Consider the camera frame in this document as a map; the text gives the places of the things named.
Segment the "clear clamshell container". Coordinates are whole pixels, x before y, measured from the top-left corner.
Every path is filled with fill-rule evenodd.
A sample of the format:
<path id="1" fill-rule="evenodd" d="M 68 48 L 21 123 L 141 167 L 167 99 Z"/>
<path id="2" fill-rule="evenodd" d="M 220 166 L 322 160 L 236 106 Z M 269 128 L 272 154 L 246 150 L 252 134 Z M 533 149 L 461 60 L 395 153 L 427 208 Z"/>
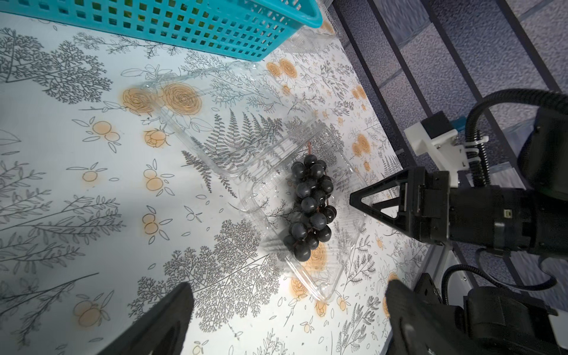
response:
<path id="1" fill-rule="evenodd" d="M 314 298 L 329 300 L 364 224 L 349 205 L 363 181 L 307 95 L 286 90 L 263 65 L 239 61 L 157 70 L 141 88 L 143 102 L 183 144 L 186 162 L 205 180 L 219 178 L 259 224 L 260 251 Z M 298 193 L 305 188 L 318 212 L 337 216 L 330 241 L 300 261 L 284 240 L 292 224 L 309 221 Z"/>

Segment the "black grape bunch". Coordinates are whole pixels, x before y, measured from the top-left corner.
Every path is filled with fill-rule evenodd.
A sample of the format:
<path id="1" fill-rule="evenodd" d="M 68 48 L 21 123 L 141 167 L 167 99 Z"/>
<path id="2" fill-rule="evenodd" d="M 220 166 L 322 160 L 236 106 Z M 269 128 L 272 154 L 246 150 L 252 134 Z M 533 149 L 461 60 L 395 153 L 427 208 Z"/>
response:
<path id="1" fill-rule="evenodd" d="M 291 165 L 296 200 L 283 242 L 300 263 L 315 259 L 315 251 L 332 237 L 331 223 L 338 212 L 329 203 L 334 182 L 327 170 L 327 163 L 313 154 Z"/>

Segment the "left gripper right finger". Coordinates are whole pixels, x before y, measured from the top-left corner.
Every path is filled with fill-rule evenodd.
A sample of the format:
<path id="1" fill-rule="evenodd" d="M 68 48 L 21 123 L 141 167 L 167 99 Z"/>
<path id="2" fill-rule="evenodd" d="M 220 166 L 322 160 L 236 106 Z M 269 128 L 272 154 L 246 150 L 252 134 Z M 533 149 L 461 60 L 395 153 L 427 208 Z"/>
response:
<path id="1" fill-rule="evenodd" d="M 464 309 L 427 303 L 400 280 L 385 293 L 392 341 L 388 354 L 486 354 L 467 335 Z"/>

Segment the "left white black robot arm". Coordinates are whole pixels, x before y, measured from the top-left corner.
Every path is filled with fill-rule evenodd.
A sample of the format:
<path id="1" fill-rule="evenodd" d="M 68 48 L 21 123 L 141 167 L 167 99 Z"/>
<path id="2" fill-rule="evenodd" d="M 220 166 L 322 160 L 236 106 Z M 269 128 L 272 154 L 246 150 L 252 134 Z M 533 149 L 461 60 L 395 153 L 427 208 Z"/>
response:
<path id="1" fill-rule="evenodd" d="M 386 303 L 393 332 L 390 354 L 566 354 L 541 300 L 504 288 L 478 287 L 462 306 L 434 299 L 423 274 L 412 291 L 389 282 Z M 102 350 L 103 354 L 180 354 L 194 297 L 181 283 Z"/>

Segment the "teal plastic basket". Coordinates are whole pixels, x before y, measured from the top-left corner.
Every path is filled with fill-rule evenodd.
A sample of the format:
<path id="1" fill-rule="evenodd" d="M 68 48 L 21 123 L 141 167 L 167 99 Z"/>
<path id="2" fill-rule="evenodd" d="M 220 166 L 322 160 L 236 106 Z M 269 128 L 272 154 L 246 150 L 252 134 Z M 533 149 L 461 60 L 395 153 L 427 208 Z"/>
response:
<path id="1" fill-rule="evenodd" d="M 1 11 L 250 62 L 323 23 L 315 1 L 2 1 Z"/>

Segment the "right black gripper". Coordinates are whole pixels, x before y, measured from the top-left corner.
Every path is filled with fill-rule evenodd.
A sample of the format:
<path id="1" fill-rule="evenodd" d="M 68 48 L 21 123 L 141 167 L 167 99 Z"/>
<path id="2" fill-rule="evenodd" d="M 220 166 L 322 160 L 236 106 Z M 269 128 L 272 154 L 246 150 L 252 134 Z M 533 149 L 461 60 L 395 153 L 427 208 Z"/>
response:
<path id="1" fill-rule="evenodd" d="M 408 209 L 417 197 L 417 216 Z M 397 172 L 352 192 L 350 206 L 423 243 L 457 241 L 492 251 L 567 256 L 567 202 L 533 190 L 500 186 L 453 188 L 448 172 L 421 167 Z"/>

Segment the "clear plastic container far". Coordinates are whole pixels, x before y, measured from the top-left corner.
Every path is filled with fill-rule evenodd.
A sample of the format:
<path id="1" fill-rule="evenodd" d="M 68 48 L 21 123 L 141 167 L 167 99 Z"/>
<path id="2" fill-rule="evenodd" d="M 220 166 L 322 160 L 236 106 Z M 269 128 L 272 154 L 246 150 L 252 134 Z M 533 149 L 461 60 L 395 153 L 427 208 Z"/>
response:
<path id="1" fill-rule="evenodd" d="M 281 44 L 280 48 L 287 53 L 316 53 L 324 50 L 337 38 L 337 27 L 329 19 L 328 11 L 322 9 L 323 23 L 319 28 L 303 26 L 289 39 Z"/>

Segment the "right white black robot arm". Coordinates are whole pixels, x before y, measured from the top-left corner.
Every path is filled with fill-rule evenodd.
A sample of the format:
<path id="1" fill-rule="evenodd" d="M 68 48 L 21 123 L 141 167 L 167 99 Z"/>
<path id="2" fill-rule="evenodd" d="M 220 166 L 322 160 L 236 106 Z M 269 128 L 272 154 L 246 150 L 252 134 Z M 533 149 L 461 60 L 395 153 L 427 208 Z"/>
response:
<path id="1" fill-rule="evenodd" d="M 567 257 L 567 116 L 539 109 L 519 154 L 528 190 L 453 188 L 449 172 L 402 170 L 353 192 L 350 205 L 422 243 Z"/>

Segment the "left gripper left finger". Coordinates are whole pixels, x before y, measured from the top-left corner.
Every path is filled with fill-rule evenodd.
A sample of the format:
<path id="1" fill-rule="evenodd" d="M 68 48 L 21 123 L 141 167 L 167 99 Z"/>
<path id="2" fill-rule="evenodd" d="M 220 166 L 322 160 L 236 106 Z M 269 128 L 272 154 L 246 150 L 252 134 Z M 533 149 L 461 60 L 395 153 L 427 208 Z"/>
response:
<path id="1" fill-rule="evenodd" d="M 180 354 L 195 300 L 191 285 L 180 283 L 101 354 Z"/>

